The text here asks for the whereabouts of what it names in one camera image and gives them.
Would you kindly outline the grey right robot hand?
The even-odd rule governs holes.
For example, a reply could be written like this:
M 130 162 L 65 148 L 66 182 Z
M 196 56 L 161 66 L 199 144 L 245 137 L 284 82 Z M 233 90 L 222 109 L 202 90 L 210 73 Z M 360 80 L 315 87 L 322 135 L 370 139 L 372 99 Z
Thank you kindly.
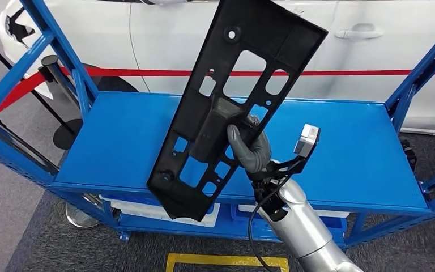
M 250 147 L 242 140 L 241 133 L 234 124 L 227 126 L 227 137 L 235 158 L 246 171 L 257 173 L 270 162 L 272 150 L 265 131 L 261 132 Z

